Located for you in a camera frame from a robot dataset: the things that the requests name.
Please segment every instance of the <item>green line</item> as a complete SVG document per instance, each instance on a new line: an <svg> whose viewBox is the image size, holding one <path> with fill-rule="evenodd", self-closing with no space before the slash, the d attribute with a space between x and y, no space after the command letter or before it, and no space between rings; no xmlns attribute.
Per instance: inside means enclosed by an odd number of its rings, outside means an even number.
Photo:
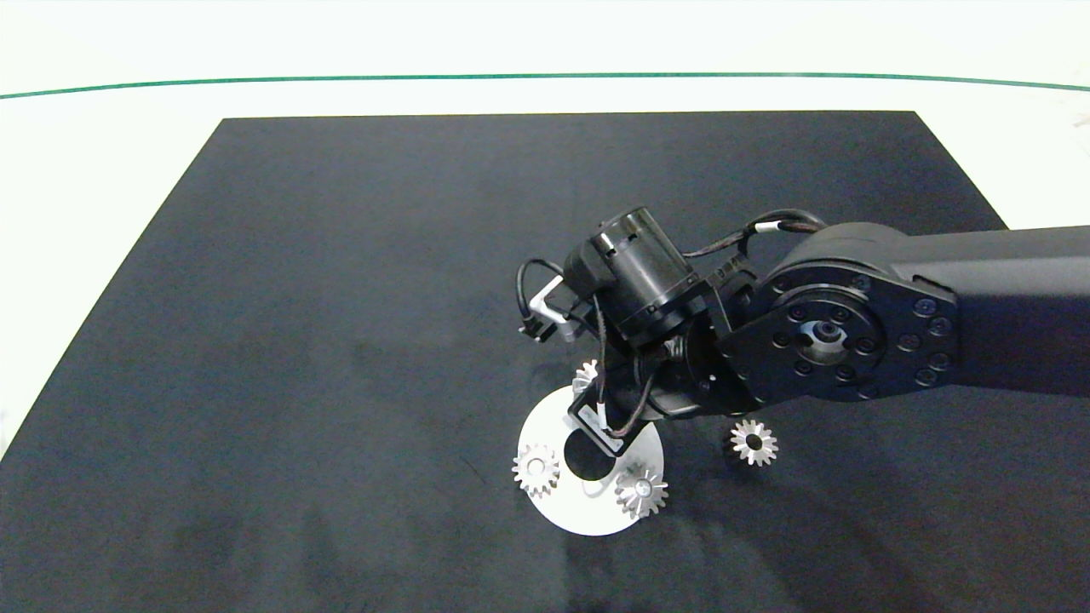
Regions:
<svg viewBox="0 0 1090 613"><path fill-rule="evenodd" d="M343 74L326 76L241 76L234 79L180 79L174 81L143 81L137 83L112 83L109 85L87 85L39 92L17 92L0 94L7 98L28 98L52 96L55 94L78 94L104 89L128 89L131 87L166 87L169 85L216 85L222 83L286 83L307 81L508 81L517 79L728 79L728 77L795 77L795 79L883 79L892 81L932 81L940 83L969 83L973 85L1004 85L1008 87L1036 87L1040 89L1066 89L1090 92L1090 85L1068 85L1064 83L1038 83L1033 81L1006 81L1003 79L970 79L966 76L931 76L925 74L876 74L865 72L546 72L507 74Z"/></svg>

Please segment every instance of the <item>white cable tie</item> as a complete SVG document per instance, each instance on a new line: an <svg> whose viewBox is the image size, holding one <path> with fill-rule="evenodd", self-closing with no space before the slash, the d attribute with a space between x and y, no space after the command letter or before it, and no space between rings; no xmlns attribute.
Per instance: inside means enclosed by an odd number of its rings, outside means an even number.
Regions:
<svg viewBox="0 0 1090 613"><path fill-rule="evenodd" d="M753 229L759 235L765 232L776 232L779 231L779 221L761 221L760 224L753 224Z"/></svg>

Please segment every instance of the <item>gear teeth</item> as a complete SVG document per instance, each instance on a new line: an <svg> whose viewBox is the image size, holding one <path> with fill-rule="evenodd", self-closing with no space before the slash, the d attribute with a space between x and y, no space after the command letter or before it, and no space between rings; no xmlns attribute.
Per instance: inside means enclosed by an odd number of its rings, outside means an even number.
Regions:
<svg viewBox="0 0 1090 613"><path fill-rule="evenodd" d="M724 436L723 448L724 453L728 456L735 457L739 461L743 461L749 466L768 466L772 460L776 459L776 452L779 450L779 446L776 445L777 438L772 435L772 430L765 428L764 422L759 422L756 420L741 420L735 423L735 426L730 430L731 436ZM748 438L750 436L758 436L761 438L761 447L754 449L750 447Z"/></svg>
<svg viewBox="0 0 1090 613"><path fill-rule="evenodd" d="M547 446L526 445L513 461L514 481L528 495L542 497L557 486L560 462Z"/></svg>
<svg viewBox="0 0 1090 613"><path fill-rule="evenodd" d="M617 476L614 494L623 513L642 519L666 506L667 486L656 469L634 462Z"/></svg>
<svg viewBox="0 0 1090 613"><path fill-rule="evenodd" d="M577 396L582 394L584 389L591 386L598 376L598 361L591 360L590 362L583 362L582 368L576 369L576 377L571 380L571 390Z"/></svg>

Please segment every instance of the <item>metal gear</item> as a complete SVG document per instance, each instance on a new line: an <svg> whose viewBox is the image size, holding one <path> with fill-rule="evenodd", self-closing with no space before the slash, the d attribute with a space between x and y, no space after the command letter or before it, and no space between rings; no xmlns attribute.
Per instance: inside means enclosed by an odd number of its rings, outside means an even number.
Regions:
<svg viewBox="0 0 1090 613"><path fill-rule="evenodd" d="M645 466L642 462L633 462L623 472L617 476L617 504L630 517L642 519L652 512L666 506L669 494L666 493L667 483L663 481L662 472Z"/></svg>
<svg viewBox="0 0 1090 613"><path fill-rule="evenodd" d="M514 458L514 480L531 496L543 496L556 488L560 478L560 462L545 445L526 445Z"/></svg>
<svg viewBox="0 0 1090 613"><path fill-rule="evenodd" d="M598 361L591 360L590 362L583 362L583 366L576 369L576 378L571 380L571 390L579 396L584 389L591 386L591 383L595 377L598 376Z"/></svg>
<svg viewBox="0 0 1090 613"><path fill-rule="evenodd" d="M776 446L776 437L763 423L743 419L735 424L735 429L730 433L734 434L730 437L730 443L734 445L735 453L738 454L739 459L748 461L750 466L754 464L756 466L770 465L772 460L776 459L776 452L779 450L779 447Z"/></svg>

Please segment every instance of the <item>white background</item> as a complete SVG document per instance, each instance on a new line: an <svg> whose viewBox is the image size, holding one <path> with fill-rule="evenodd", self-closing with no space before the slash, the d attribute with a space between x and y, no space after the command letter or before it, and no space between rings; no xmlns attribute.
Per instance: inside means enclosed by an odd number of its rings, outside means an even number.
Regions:
<svg viewBox="0 0 1090 613"><path fill-rule="evenodd" d="M1080 2L4 2L0 94L275 75L850 72L1090 85ZM216 84L0 100L0 454L225 117L915 110L1012 228L1090 224L1090 93L812 79Z"/></svg>

